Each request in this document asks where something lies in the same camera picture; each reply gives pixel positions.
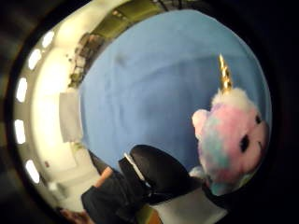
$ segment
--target fluorescent light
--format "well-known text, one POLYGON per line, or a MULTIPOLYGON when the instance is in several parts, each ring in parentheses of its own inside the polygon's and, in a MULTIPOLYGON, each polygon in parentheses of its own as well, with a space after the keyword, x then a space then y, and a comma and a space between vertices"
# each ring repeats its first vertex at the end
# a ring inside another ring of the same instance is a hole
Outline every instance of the fluorescent light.
POLYGON ((17 96, 16 96, 16 98, 21 103, 23 103, 25 101, 26 91, 27 91, 27 81, 26 81, 26 78, 22 77, 22 78, 20 78, 20 81, 18 84, 17 96))
POLYGON ((53 31, 48 31, 43 38, 41 45, 46 48, 53 40, 55 33, 53 31))
POLYGON ((29 160, 26 162, 25 164, 25 168, 29 174, 29 176, 31 177, 31 179, 38 184, 39 183, 39 173, 38 170, 35 167, 35 164, 32 160, 29 160))
POLYGON ((36 64, 38 63, 38 61, 41 59, 41 51, 40 49, 35 49, 29 59, 28 59, 28 67, 31 69, 31 70, 34 70, 35 67, 36 67, 36 64))
POLYGON ((16 132, 17 142, 19 144, 23 144, 24 142, 26 142, 24 122, 20 119, 15 120, 15 132, 16 132))

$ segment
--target unicorn plush toy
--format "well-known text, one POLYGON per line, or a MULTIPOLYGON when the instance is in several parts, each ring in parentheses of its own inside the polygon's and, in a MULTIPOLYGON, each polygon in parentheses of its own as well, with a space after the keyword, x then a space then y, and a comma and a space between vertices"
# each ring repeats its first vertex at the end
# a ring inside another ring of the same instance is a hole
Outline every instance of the unicorn plush toy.
POLYGON ((238 189, 260 164, 268 126, 247 94, 233 88, 229 68, 220 55, 221 89, 210 111, 192 116, 204 179, 214 195, 238 189))

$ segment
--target plush toy eye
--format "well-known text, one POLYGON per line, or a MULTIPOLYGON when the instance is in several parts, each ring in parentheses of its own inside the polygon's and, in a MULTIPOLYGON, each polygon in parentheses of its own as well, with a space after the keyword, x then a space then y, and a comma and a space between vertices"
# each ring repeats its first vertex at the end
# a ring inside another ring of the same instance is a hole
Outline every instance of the plush toy eye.
POLYGON ((261 123, 262 121, 261 121, 261 118, 257 115, 257 116, 255 116, 255 121, 256 121, 256 123, 261 123))
POLYGON ((244 153, 248 147, 249 147, 249 136, 245 135, 240 142, 241 151, 244 153))

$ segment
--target gold unicorn horn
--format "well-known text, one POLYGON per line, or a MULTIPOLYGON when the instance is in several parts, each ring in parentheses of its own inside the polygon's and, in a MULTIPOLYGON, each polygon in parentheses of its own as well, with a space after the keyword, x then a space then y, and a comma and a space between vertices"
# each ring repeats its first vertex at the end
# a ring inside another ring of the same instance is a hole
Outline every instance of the gold unicorn horn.
POLYGON ((231 72, 221 54, 219 55, 219 63, 221 70, 221 91, 222 93, 227 93, 233 87, 231 72))

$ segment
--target person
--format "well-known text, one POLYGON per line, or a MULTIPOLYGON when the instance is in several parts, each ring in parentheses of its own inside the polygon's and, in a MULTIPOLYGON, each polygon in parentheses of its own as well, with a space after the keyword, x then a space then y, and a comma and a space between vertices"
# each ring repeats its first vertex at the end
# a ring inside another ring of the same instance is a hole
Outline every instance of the person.
POLYGON ((135 211, 142 203, 130 190, 123 175, 111 167, 81 195, 81 212, 59 208, 60 214, 74 224, 136 224, 135 211))

